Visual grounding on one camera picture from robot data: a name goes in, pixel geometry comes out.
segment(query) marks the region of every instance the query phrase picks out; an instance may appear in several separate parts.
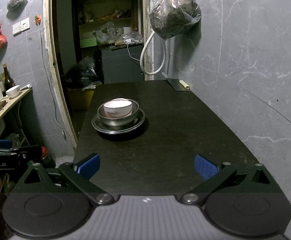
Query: metal bolt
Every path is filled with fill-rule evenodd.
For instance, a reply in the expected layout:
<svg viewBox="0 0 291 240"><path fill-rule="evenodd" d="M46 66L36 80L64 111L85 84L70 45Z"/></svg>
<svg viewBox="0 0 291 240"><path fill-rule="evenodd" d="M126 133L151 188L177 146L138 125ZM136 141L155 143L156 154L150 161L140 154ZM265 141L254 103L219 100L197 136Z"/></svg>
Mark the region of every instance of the metal bolt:
<svg viewBox="0 0 291 240"><path fill-rule="evenodd" d="M108 203L112 200L112 196L108 193L102 193L96 196L96 200L100 203Z"/></svg>
<svg viewBox="0 0 291 240"><path fill-rule="evenodd" d="M199 199L199 197L193 193L185 194L185 195L183 195L182 198L185 202L188 202L188 203L196 202Z"/></svg>

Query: triangular hole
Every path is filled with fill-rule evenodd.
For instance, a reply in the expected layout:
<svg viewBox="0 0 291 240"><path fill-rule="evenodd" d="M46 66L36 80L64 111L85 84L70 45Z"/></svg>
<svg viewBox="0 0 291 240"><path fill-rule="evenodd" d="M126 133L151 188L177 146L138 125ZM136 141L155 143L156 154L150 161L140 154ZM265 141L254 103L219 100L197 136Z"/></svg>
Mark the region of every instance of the triangular hole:
<svg viewBox="0 0 291 240"><path fill-rule="evenodd" d="M262 170L258 170L252 179L252 182L257 182L257 183L263 183L263 184L270 184L269 179L267 176L264 174Z"/></svg>
<svg viewBox="0 0 291 240"><path fill-rule="evenodd" d="M40 175L39 172L37 170L32 170L29 174L29 176L27 177L27 179L25 180L25 183L29 184L29 183L36 183L36 182L40 182Z"/></svg>

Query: white hose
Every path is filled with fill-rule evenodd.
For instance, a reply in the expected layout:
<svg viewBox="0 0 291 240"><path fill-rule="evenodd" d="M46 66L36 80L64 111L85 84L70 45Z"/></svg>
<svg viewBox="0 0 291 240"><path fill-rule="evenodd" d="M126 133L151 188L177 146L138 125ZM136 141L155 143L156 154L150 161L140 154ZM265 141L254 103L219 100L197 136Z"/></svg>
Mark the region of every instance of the white hose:
<svg viewBox="0 0 291 240"><path fill-rule="evenodd" d="M143 50L141 52L141 56L140 56L140 67L141 67L141 70L143 71L144 74L146 74L148 76L153 76L153 75L159 73L161 71L161 69L163 68L163 66L164 66L164 64L166 62L166 58L167 58L167 49L166 49L166 46L165 46L165 41L164 41L164 39L161 39L161 44L162 44L162 49L163 49L163 60L162 60L161 66L154 72L148 72L148 71L145 70L145 68L143 66L144 55L145 55L145 52L146 52L146 50L148 48L148 45L149 45L149 43L152 40L154 35L155 35L155 32L152 32L150 37L146 41L146 43L145 43L145 45L143 47Z"/></svg>

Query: metal bowl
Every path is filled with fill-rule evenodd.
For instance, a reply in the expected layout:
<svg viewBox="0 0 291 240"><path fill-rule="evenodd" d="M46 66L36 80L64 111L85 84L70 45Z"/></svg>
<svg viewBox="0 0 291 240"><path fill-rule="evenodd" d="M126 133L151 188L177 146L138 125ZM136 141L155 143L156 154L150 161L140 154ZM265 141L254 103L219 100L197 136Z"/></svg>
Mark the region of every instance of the metal bowl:
<svg viewBox="0 0 291 240"><path fill-rule="evenodd" d="M129 101L132 102L132 114L129 116L124 116L121 118L111 118L109 116L106 115L104 109L103 109L103 105L99 106L98 108L98 115L100 117L100 120L105 123L108 126L124 126L130 122L133 122L137 116L138 116L138 111L139 111L139 104L136 101L130 100Z"/></svg>

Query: dark table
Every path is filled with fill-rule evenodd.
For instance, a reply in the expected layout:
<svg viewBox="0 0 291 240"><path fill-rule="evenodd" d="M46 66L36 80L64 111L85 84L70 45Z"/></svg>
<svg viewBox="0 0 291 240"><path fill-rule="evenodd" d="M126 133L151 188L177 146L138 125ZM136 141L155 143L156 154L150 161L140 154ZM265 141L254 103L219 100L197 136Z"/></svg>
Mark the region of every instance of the dark table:
<svg viewBox="0 0 291 240"><path fill-rule="evenodd" d="M146 114L138 131L98 133L92 117L114 98L137 101ZM215 163L253 166L256 158L192 92L175 91L166 80L98 86L80 133L74 162L101 158L91 182L109 193L184 193L203 182L194 169L200 153Z"/></svg>

